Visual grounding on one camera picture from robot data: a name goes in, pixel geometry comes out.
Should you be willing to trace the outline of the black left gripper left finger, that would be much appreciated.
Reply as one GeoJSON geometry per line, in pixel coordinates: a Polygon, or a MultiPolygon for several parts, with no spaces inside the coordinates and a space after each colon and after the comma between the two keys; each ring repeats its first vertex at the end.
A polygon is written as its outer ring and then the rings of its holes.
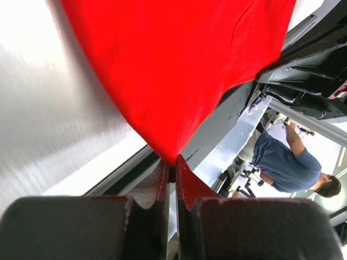
{"type": "Polygon", "coordinates": [[[1,218],[1,259],[166,259],[169,172],[160,161],[124,196],[16,200],[1,218]]]}

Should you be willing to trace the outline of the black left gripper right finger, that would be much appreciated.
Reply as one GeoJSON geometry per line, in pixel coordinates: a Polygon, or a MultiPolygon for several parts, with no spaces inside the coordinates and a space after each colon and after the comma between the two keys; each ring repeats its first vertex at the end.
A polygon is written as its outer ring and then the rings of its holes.
{"type": "Polygon", "coordinates": [[[306,199],[224,198],[175,166],[179,259],[342,259],[325,212],[306,199]]]}

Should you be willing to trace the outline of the red t shirt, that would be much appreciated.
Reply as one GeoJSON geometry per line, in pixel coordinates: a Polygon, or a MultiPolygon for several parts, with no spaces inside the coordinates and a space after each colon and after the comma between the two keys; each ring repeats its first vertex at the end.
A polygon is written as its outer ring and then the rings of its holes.
{"type": "Polygon", "coordinates": [[[295,1],[62,1],[126,121],[169,165],[229,89],[281,53],[295,1]]]}

